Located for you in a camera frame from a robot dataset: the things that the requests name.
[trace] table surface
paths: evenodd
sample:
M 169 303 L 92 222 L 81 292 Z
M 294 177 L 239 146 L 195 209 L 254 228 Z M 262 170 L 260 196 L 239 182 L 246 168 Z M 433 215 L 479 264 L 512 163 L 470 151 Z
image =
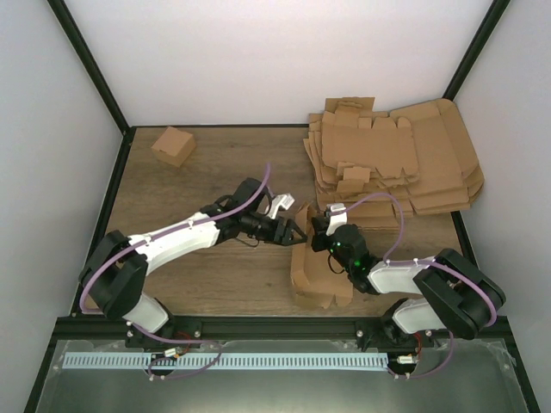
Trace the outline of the table surface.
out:
M 175 224 L 224 194 L 232 194 L 246 177 L 262 179 L 271 162 L 270 188 L 296 199 L 293 216 L 305 201 L 315 202 L 313 168 L 304 151 L 305 127 L 188 127 L 196 150 L 181 168 L 159 162 L 151 146 L 164 128 L 136 132 L 108 231 L 129 236 Z M 396 231 L 367 231 L 368 247 L 381 256 Z M 460 250 L 450 214 L 406 220 L 406 232 L 393 259 L 436 254 L 444 247 Z M 354 293 L 351 304 L 307 310 L 294 302 L 290 281 L 291 249 L 237 241 L 198 250 L 165 264 L 145 281 L 145 292 L 175 314 L 274 316 L 380 316 L 404 297 Z

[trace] black frame bar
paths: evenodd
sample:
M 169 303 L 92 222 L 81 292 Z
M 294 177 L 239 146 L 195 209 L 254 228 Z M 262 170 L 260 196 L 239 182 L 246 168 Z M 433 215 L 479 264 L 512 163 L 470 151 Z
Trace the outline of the black frame bar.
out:
M 497 26 L 501 15 L 505 12 L 510 0 L 494 0 L 479 29 L 477 30 L 469 48 L 467 49 L 461 63 L 444 92 L 443 97 L 454 100 L 468 73 L 472 69 L 476 59 L 480 55 L 484 45 L 488 41 L 493 29 Z M 73 20 L 64 0 L 48 0 L 54 14 L 57 16 L 61 27 L 65 30 L 67 37 L 72 43 L 78 57 L 90 75 L 98 93 L 102 97 L 109 112 L 113 116 L 117 126 L 123 134 L 123 140 L 119 154 L 116 159 L 113 174 L 109 181 L 108 190 L 100 211 L 94 236 L 90 244 L 90 252 L 94 250 L 98 242 L 105 235 L 108 221 L 115 203 L 121 178 L 127 163 L 130 147 L 136 133 L 136 127 L 130 127 L 119 108 L 115 97 L 111 93 L 103 74 L 101 73 L 90 49 L 86 45 L 77 24 Z M 198 125 L 198 127 L 297 127 L 306 126 L 294 125 Z M 472 263 L 476 264 L 473 247 L 469 242 L 467 231 L 461 214 L 451 214 L 454 221 L 457 237 L 461 245 L 463 255 Z M 39 373 L 34 383 L 25 413 L 36 411 L 44 381 L 52 362 L 55 346 L 59 340 L 125 340 L 127 339 L 126 323 L 123 321 L 111 321 L 104 317 L 85 316 L 79 313 L 77 296 L 72 307 L 72 317 L 61 317 L 58 319 L 53 330 L 52 338 L 46 348 L 45 356 L 40 366 Z M 356 331 L 360 328 L 368 328 L 373 323 L 378 323 L 374 317 L 186 317 L 176 316 L 176 323 L 197 328 L 201 331 L 202 338 L 220 340 L 235 339 L 350 339 L 357 340 Z M 436 332 L 435 337 L 446 336 L 445 332 Z M 524 399 L 530 412 L 539 412 L 536 397 L 529 382 L 528 375 L 524 370 L 523 362 L 518 353 L 511 327 L 506 317 L 499 317 L 498 322 L 491 328 L 481 331 L 480 338 L 501 338 L 505 341 L 509 353 L 516 359 L 515 373 L 522 387 Z

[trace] white wall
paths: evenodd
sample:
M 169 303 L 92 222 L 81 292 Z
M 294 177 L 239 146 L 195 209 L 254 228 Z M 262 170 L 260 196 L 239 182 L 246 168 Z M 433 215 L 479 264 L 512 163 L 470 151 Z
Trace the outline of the white wall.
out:
M 490 0 L 67 0 L 131 125 L 306 122 L 440 97 Z
M 121 135 L 46 1 L 0 2 L 0 410 L 68 314 Z
M 551 3 L 511 2 L 457 102 L 486 174 L 464 213 L 482 269 L 504 290 L 542 411 L 551 411 Z

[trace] purple cable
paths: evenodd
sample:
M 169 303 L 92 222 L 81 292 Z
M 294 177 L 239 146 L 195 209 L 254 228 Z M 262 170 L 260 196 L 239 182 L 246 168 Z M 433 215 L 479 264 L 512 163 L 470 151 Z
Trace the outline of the purple cable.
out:
M 402 206 L 399 204 L 399 202 L 396 198 L 394 198 L 392 195 L 386 194 L 384 192 L 377 192 L 375 194 L 370 194 L 368 196 L 365 196 L 365 197 L 361 198 L 358 202 L 353 203 L 351 206 L 346 208 L 344 211 L 335 211 L 334 213 L 331 213 L 330 215 L 333 216 L 333 215 L 339 215 L 340 213 L 347 213 L 348 211 L 351 211 L 352 209 L 356 208 L 357 206 L 359 206 L 363 202 L 366 202 L 368 200 L 372 200 L 373 198 L 377 198 L 379 196 L 384 196 L 386 198 L 389 198 L 393 202 L 393 204 L 398 208 L 398 211 L 399 211 L 399 234 L 398 234 L 398 238 L 396 239 L 396 242 L 394 243 L 394 245 L 392 247 L 390 247 L 390 250 L 388 250 L 385 253 L 385 255 L 382 257 L 383 261 L 386 261 L 388 259 L 388 257 L 394 252 L 394 250 L 396 250 L 399 243 L 402 241 L 402 237 L 404 236 L 404 210 L 402 209 Z
M 191 377 L 191 376 L 195 376 L 196 374 L 199 374 L 199 373 L 203 373 L 205 370 L 208 370 L 210 367 L 214 366 L 218 360 L 220 360 L 220 357 L 222 356 L 222 346 L 220 346 L 220 343 L 219 342 L 215 342 L 215 341 L 212 341 L 212 340 L 174 340 L 174 339 L 171 339 L 171 338 L 164 338 L 164 337 L 161 337 L 161 336 L 156 336 L 154 335 L 153 333 L 150 333 L 149 331 L 145 330 L 144 328 L 140 327 L 139 325 L 136 325 L 136 324 L 133 324 L 133 327 L 138 330 L 139 332 L 141 332 L 144 336 L 148 336 L 150 338 L 152 338 L 153 340 L 157 340 L 158 342 L 166 342 L 166 343 L 169 343 L 169 344 L 213 344 L 215 345 L 216 347 L 218 347 L 218 354 L 216 355 L 216 357 L 214 357 L 208 364 L 206 364 L 205 366 L 201 367 L 201 368 L 198 368 L 197 370 L 194 370 L 193 372 L 190 372 L 190 373 L 184 373 L 184 374 L 170 374 L 168 376 L 164 376 L 165 379 L 169 379 L 169 380 L 173 380 L 173 379 L 183 379 L 183 378 L 186 378 L 186 377 Z M 153 375 L 153 372 L 152 372 L 152 368 L 153 366 L 155 366 L 157 363 L 161 362 L 161 361 L 165 361 L 165 360 L 172 360 L 170 357 L 161 357 L 161 358 L 158 358 L 154 361 L 152 361 L 150 363 L 150 365 L 147 367 L 147 372 L 149 373 L 149 376 L 150 377 L 154 377 Z
M 269 163 L 266 163 L 266 170 L 264 171 L 264 178 L 262 180 L 262 183 L 260 184 L 260 187 L 258 187 L 257 191 L 242 205 L 233 208 L 231 211 L 228 211 L 227 213 L 221 213 L 220 215 L 216 215 L 214 217 L 204 218 L 204 219 L 198 219 L 195 222 L 193 222 L 193 225 L 200 225 L 205 224 L 207 222 L 213 222 L 217 221 L 219 219 L 227 218 L 234 213 L 238 213 L 239 211 L 247 208 L 263 191 L 264 187 L 268 184 L 269 180 L 269 173 L 271 171 L 271 167 Z M 172 228 L 167 229 L 166 231 L 160 232 L 159 234 L 156 234 L 152 237 L 152 241 L 156 241 L 161 237 L 165 237 L 173 232 L 180 231 L 184 228 L 189 228 L 189 221 L 185 221 L 180 225 L 174 226 Z M 113 264 L 115 264 L 117 261 L 119 261 L 123 256 L 126 254 L 129 254 L 130 252 L 136 250 L 137 248 L 145 245 L 147 243 L 146 240 L 139 241 L 135 243 L 134 245 L 130 245 L 129 247 L 126 247 L 121 252 L 118 252 L 111 258 L 109 258 L 95 273 L 91 276 L 90 280 L 86 283 L 84 286 L 84 289 L 82 293 L 80 294 L 80 300 L 78 303 L 80 304 L 80 309 L 82 310 L 83 314 L 101 314 L 102 312 L 99 310 L 93 310 L 86 306 L 86 297 L 88 297 L 88 294 L 90 294 L 91 288 L 94 286 L 94 283 L 97 281 L 100 276 Z
M 445 368 L 448 365 L 449 361 L 451 360 L 452 355 L 454 355 L 454 335 L 450 331 L 449 332 L 449 352 L 448 352 L 448 355 L 446 356 L 446 358 L 444 359 L 444 361 L 442 362 L 442 364 L 440 364 L 438 367 L 433 368 L 432 370 L 430 370 L 427 373 L 418 374 L 416 376 L 410 376 L 410 379 L 422 379 L 424 377 L 428 377 L 428 376 L 431 376 L 434 373 L 439 372 L 440 370 L 442 370 L 443 368 Z M 407 376 L 399 375 L 399 374 L 393 372 L 390 368 L 387 368 L 387 370 L 394 377 L 400 377 L 402 379 L 407 379 Z
M 420 265 L 428 265 L 434 268 L 441 269 L 442 271 L 445 271 L 446 273 L 453 275 L 457 280 L 463 281 L 465 284 L 467 284 L 469 287 L 471 287 L 475 293 L 479 294 L 479 296 L 484 300 L 486 305 L 488 306 L 488 309 L 490 310 L 490 321 L 488 321 L 488 324 L 486 324 L 486 327 L 489 327 L 493 325 L 496 320 L 498 319 L 498 312 L 496 311 L 496 307 L 493 304 L 492 300 L 484 291 L 480 289 L 479 286 L 474 284 L 471 280 L 469 280 L 465 275 L 455 271 L 454 269 L 447 267 L 445 265 L 442 265 L 439 262 L 433 262 L 429 260 L 417 260 L 415 261 L 387 261 L 388 265 L 391 267 L 401 267 L 404 265 L 412 265 L 412 264 L 420 264 Z

